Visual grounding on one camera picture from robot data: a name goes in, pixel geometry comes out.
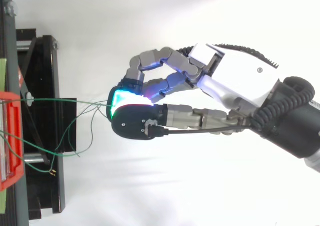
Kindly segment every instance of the screw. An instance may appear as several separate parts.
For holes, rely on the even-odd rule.
[[[8,2],[4,8],[6,14],[15,17],[18,14],[18,6],[15,2]]]
[[[26,98],[26,104],[30,107],[32,105],[32,102],[34,102],[34,97],[31,95],[31,92],[27,92],[25,94]]]
[[[54,40],[52,42],[52,46],[54,50],[58,50],[59,49],[59,42],[57,40]]]

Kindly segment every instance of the green light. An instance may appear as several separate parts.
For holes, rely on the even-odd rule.
[[[147,97],[136,95],[128,91],[116,90],[110,107],[111,118],[114,116],[116,109],[128,104],[145,104],[153,106],[153,103]]]

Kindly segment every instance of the white wall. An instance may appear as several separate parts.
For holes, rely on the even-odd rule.
[[[132,56],[197,42],[255,48],[280,64],[281,79],[301,76],[320,90],[319,0],[14,1],[18,28],[60,42],[61,97],[106,98]],[[200,91],[165,102],[222,109]],[[77,122],[79,150],[90,141],[89,123],[89,115]],[[64,160],[65,210],[43,210],[34,225],[320,224],[320,175],[250,131],[131,141],[97,115],[94,132],[91,150]]]

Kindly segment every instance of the black cable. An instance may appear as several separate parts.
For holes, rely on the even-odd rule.
[[[272,120],[309,103],[315,96],[314,87],[303,78],[288,77],[283,83],[292,88],[299,86],[302,89],[292,96],[282,98],[259,109],[251,119],[251,124],[258,131],[261,131]]]
[[[226,44],[218,44],[215,46],[245,52],[251,54],[252,56],[262,60],[263,62],[275,68],[278,67],[278,64],[269,60],[260,52],[249,47]],[[185,57],[188,57],[192,49],[193,47],[185,47],[177,51],[183,54]],[[315,96],[315,90],[313,86],[305,79],[299,77],[288,77],[283,81],[283,83],[287,84],[292,88],[294,88],[295,86],[300,86],[302,87],[302,90],[297,91],[297,93],[290,97],[283,98],[269,105],[266,105],[263,108],[260,108],[257,111],[257,113],[253,116],[253,118],[251,118],[251,124],[258,131],[261,131],[270,121],[279,118],[282,115],[287,114],[288,112],[309,103]]]
[[[224,132],[229,130],[251,129],[251,126],[229,126],[209,129],[192,129],[192,130],[169,130],[168,134],[191,134],[191,133],[208,133],[208,132]]]
[[[244,46],[229,45],[229,44],[216,44],[215,46],[221,47],[221,48],[225,48],[225,49],[245,52],[245,53],[248,53],[248,54],[250,54],[250,55],[262,60],[263,62],[269,64],[270,66],[273,66],[275,68],[278,67],[277,63],[269,60],[262,53],[256,51],[255,49],[252,49],[252,48],[249,48],[249,47],[244,47]],[[188,57],[188,55],[189,55],[189,53],[191,52],[192,49],[193,49],[193,46],[192,47],[184,47],[184,48],[181,48],[181,49],[179,49],[177,51],[180,52],[185,57]]]

